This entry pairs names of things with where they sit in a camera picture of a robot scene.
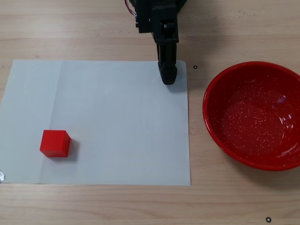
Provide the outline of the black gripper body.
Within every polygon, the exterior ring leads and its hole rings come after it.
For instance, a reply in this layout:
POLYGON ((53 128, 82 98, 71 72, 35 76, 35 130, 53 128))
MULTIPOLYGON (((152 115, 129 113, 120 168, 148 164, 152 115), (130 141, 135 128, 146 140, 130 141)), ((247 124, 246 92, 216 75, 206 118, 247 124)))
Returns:
POLYGON ((157 45, 179 42, 175 5, 135 5, 139 33, 151 33, 157 45))

